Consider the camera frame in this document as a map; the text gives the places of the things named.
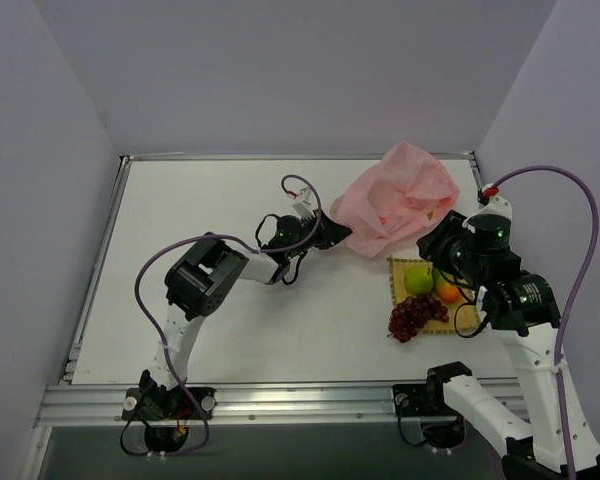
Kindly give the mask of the pink plastic bag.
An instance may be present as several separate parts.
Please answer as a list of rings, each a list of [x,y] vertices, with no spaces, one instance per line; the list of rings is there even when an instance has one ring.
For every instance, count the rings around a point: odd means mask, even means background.
[[[330,217],[351,230],[348,248],[372,258],[444,218],[459,194],[440,160],[401,142],[333,202]]]

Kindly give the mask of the orange fake mango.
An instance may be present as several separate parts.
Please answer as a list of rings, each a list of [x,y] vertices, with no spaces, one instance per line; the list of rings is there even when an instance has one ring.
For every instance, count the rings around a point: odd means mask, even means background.
[[[460,290],[445,280],[438,269],[432,270],[435,292],[440,300],[446,304],[457,303],[461,298]]]

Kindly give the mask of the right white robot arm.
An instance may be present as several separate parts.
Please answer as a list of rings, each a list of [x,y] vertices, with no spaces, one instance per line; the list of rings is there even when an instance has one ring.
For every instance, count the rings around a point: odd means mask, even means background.
[[[461,362],[431,368],[424,400],[435,412],[460,414],[501,458],[508,479],[600,479],[600,444],[583,414],[556,340],[561,316],[547,281],[522,269],[501,214],[449,212],[420,238],[420,256],[460,277],[476,310],[505,348],[521,387],[522,420]]]

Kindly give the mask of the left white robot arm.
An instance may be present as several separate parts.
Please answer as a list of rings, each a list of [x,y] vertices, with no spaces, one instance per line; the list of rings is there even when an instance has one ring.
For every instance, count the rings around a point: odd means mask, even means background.
[[[331,220],[317,209],[308,217],[275,217],[275,232],[255,249],[242,240],[208,232],[180,241],[151,257],[187,245],[189,249],[167,271],[167,321],[157,328],[160,346],[148,369],[143,371],[139,388],[148,392],[146,408],[159,419],[174,417],[182,405],[176,388],[187,379],[187,367],[193,346],[204,320],[219,309],[239,280],[263,285],[287,280],[292,263],[300,264],[309,250],[330,249],[349,236],[352,230]]]

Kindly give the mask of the dark red fake grapes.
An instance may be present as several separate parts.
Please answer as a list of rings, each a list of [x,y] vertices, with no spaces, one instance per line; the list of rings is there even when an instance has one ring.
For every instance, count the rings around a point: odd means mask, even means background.
[[[448,308],[432,294],[408,296],[392,309],[388,320],[388,336],[406,343],[429,321],[448,323]]]

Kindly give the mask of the green fake pear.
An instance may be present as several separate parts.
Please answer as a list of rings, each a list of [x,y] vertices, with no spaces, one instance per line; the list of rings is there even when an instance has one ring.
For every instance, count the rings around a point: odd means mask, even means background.
[[[433,291],[434,285],[429,265],[413,265],[404,272],[404,286],[409,295],[427,295]]]

